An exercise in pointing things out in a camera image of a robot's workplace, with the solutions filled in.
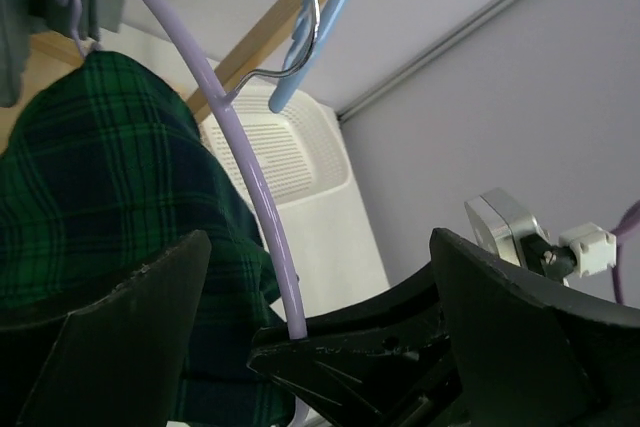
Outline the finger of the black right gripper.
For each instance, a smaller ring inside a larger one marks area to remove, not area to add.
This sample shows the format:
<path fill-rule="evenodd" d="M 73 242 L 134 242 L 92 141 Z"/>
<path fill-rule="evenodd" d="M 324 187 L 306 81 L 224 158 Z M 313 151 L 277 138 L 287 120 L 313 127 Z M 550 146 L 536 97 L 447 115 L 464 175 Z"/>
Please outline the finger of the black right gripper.
<path fill-rule="evenodd" d="M 334 426 L 453 426 L 460 379 L 447 334 L 419 327 L 264 343 L 250 368 Z"/>
<path fill-rule="evenodd" d="M 309 335 L 387 327 L 437 306 L 439 294 L 431 263 L 372 298 L 307 320 Z"/>

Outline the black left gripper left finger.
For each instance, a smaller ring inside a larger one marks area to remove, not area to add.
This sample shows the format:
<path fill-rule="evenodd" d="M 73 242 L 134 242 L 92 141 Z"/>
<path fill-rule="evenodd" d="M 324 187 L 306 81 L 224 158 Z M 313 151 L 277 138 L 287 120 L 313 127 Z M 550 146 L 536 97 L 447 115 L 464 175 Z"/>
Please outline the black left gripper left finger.
<path fill-rule="evenodd" d="M 164 426 L 209 262 L 203 231 L 1 312 L 4 426 Z"/>

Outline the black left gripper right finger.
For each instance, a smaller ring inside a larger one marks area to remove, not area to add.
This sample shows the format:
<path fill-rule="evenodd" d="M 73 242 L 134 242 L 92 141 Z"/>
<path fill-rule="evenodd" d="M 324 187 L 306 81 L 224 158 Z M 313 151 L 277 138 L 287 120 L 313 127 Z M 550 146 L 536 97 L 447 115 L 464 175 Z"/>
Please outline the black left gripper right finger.
<path fill-rule="evenodd" d="M 639 311 L 516 267 L 444 228 L 430 239 L 474 426 L 636 426 Z"/>

